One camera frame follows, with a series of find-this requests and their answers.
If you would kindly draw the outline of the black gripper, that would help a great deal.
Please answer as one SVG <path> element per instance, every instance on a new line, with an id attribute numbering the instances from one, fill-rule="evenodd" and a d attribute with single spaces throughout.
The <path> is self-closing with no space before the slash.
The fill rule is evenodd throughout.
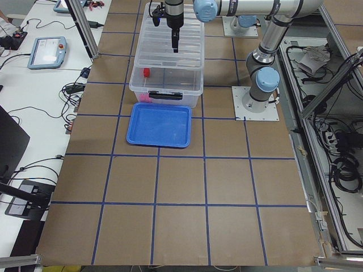
<path id="1" fill-rule="evenodd" d="M 184 13 L 179 15 L 166 14 L 167 25 L 172 29 L 171 41 L 174 53 L 179 52 L 179 34 L 180 29 L 184 25 Z"/>

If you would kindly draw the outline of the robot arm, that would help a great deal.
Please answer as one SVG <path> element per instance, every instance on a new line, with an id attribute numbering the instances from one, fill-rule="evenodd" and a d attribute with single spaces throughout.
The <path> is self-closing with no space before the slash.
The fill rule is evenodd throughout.
<path id="1" fill-rule="evenodd" d="M 246 56 L 246 69 L 251 87 L 243 96 L 244 108 L 252 113 L 267 109 L 270 96 L 278 88 L 279 73 L 272 68 L 276 52 L 296 18 L 316 11 L 322 1 L 193 1 L 196 18 L 209 23 L 216 17 L 236 19 L 242 15 L 262 15 L 270 18 L 257 47 Z"/>

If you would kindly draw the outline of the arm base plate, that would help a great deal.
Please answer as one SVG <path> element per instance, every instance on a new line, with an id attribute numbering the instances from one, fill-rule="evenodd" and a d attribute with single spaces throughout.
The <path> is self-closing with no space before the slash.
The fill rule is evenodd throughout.
<path id="1" fill-rule="evenodd" d="M 256 39 L 258 23 L 256 15 L 223 16 L 223 31 L 226 37 Z"/>
<path id="2" fill-rule="evenodd" d="M 273 93 L 269 100 L 255 101 L 249 86 L 232 86 L 235 119 L 237 121 L 279 121 L 277 104 Z"/>

